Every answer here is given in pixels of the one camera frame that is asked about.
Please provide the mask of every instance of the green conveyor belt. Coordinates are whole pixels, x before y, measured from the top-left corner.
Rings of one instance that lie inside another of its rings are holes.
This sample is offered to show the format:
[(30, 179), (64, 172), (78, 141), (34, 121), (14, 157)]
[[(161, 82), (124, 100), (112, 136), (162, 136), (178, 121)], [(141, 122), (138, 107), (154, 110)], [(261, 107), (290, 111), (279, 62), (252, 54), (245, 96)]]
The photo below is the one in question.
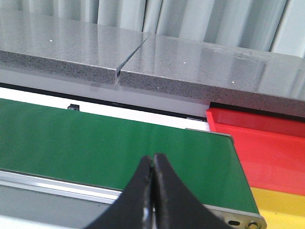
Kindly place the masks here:
[(124, 189), (155, 152), (202, 203), (258, 213), (227, 136), (0, 99), (0, 169)]

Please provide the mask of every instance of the yellow plastic tray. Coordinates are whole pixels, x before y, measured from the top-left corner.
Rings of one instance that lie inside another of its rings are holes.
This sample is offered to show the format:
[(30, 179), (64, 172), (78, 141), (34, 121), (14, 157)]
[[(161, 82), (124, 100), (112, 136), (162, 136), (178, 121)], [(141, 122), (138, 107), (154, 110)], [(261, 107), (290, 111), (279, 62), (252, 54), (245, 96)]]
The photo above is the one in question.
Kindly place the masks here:
[(305, 196), (251, 189), (268, 229), (305, 229)]

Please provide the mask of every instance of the white corrugated curtain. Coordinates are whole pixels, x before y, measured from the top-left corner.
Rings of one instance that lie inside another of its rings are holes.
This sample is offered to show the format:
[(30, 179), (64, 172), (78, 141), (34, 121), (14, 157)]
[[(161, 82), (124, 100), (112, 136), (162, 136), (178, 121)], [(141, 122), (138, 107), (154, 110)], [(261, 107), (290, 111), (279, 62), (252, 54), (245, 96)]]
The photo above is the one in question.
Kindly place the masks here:
[(305, 57), (305, 0), (0, 0), (0, 8)]

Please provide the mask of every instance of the red plastic tray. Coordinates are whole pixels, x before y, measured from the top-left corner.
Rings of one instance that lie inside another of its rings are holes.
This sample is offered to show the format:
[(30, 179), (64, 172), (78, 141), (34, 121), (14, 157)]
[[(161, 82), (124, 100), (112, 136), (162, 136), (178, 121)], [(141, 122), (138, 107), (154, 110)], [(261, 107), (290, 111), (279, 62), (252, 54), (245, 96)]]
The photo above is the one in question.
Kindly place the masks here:
[(230, 134), (250, 186), (305, 195), (305, 123), (210, 108), (210, 130)]

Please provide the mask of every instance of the metal bolt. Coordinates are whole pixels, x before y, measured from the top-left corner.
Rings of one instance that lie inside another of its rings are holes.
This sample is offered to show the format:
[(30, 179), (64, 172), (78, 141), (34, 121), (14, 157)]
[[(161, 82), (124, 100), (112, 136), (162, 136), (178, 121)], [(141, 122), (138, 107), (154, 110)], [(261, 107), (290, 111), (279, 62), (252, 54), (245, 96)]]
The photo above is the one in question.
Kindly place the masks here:
[(261, 225), (259, 225), (258, 223), (251, 221), (250, 223), (248, 223), (246, 229), (260, 229)]

